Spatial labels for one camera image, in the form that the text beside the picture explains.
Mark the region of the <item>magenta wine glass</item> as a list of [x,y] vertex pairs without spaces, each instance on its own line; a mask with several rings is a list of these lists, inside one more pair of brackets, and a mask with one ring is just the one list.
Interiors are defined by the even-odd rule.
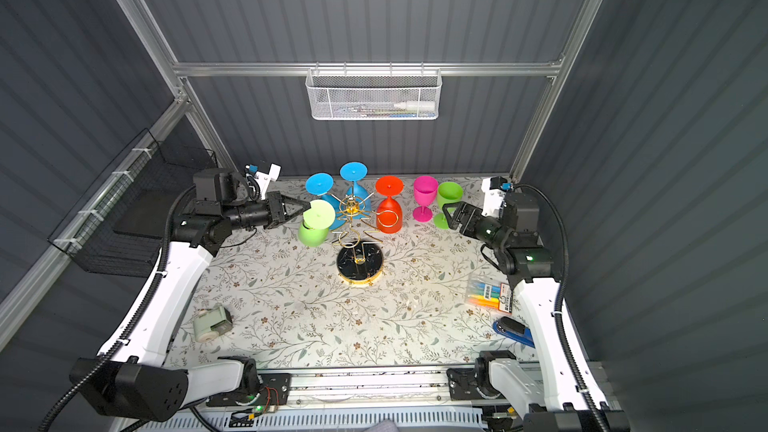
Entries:
[[414,181],[414,200],[418,207],[413,211],[413,218],[417,222],[424,223],[432,219],[431,204],[436,199],[438,186],[437,179],[432,176],[420,176]]

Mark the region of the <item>green wine glass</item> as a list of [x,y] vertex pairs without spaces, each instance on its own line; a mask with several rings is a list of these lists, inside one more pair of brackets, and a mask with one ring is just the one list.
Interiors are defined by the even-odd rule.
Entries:
[[330,203],[322,199],[312,200],[310,208],[302,213],[299,241],[307,247],[318,247],[326,240],[335,219],[335,209]]
[[461,202],[463,198],[463,188],[460,184],[453,181],[443,182],[437,189],[438,213],[434,216],[433,223],[438,229],[447,230],[449,228],[447,218],[443,212],[446,204]]

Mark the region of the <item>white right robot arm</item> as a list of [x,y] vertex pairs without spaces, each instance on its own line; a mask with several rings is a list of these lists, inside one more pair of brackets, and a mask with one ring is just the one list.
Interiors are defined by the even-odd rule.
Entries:
[[539,245],[535,226],[524,224],[529,217],[519,207],[521,200],[530,201],[533,210],[550,201],[532,185],[513,184],[500,218],[485,216],[466,202],[443,207],[451,229],[493,251],[489,262],[518,296],[543,377],[542,387],[534,389],[525,385],[516,360],[493,358],[477,383],[503,395],[521,415],[525,431],[627,431],[626,414],[609,407],[578,346],[565,303],[569,253],[562,253],[561,270],[554,272],[551,254]]

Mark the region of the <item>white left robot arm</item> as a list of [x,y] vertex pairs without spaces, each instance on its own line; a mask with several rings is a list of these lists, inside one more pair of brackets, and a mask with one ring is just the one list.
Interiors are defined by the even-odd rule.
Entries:
[[100,415],[163,422],[215,395],[255,399],[263,389],[254,360],[225,356],[190,369],[169,369],[166,357],[195,288],[236,230],[265,230],[302,215],[309,202],[268,189],[270,177],[233,169],[196,173],[172,202],[159,255],[126,316],[92,358],[70,372],[60,411],[82,396]]

